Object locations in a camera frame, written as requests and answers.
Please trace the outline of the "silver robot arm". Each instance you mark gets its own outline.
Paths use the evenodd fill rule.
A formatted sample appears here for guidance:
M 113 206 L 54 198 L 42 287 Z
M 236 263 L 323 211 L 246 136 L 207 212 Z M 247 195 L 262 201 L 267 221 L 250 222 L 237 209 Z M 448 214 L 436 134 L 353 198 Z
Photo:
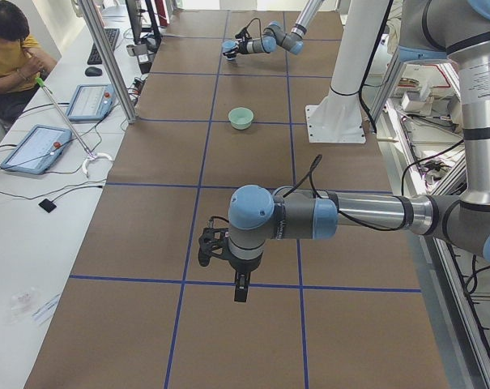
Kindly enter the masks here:
M 323 1 L 307 1 L 300 12 L 290 32 L 285 32 L 276 21 L 270 22 L 264 28 L 261 20 L 255 17 L 249 21 L 235 36 L 233 40 L 225 41 L 222 55 L 229 61 L 234 60 L 238 54 L 273 53 L 278 47 L 295 55 L 299 54 L 304 46 L 304 37 L 310 23 L 320 10 Z M 254 20 L 258 21 L 260 36 L 254 38 L 249 33 L 249 26 Z
M 247 27 L 221 46 L 229 62 L 277 48 L 299 54 L 309 25 L 323 1 L 308 1 L 291 31 L 272 22 L 253 38 Z M 364 144 L 362 88 L 388 20 L 393 1 L 352 1 L 328 94 L 306 105 L 309 141 Z M 392 233 L 439 238 L 490 262 L 490 1 L 403 1 L 399 40 L 401 62 L 458 66 L 462 139 L 467 189 L 458 195 L 374 194 L 318 188 L 313 172 L 318 155 L 297 184 L 267 190 L 237 189 L 228 206 L 228 228 L 221 234 L 222 257 L 235 272 L 234 301 L 244 303 L 252 271 L 268 240 L 325 240 L 339 224 Z

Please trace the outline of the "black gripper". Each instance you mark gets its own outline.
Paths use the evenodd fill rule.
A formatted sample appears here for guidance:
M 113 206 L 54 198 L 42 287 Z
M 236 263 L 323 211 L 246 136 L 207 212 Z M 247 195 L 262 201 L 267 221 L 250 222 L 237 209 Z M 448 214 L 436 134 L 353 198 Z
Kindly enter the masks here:
M 248 53 L 248 40 L 238 40 L 236 42 L 237 47 L 236 50 L 229 50 L 227 52 L 224 52 L 224 56 L 227 59 L 236 59 L 238 54 L 247 54 Z
M 229 260 L 230 265 L 235 270 L 235 289 L 234 289 L 234 301 L 246 302 L 249 289 L 249 278 L 251 273 L 255 271 L 261 264 L 262 256 L 259 255 L 254 259 L 239 259 L 238 257 L 232 257 Z

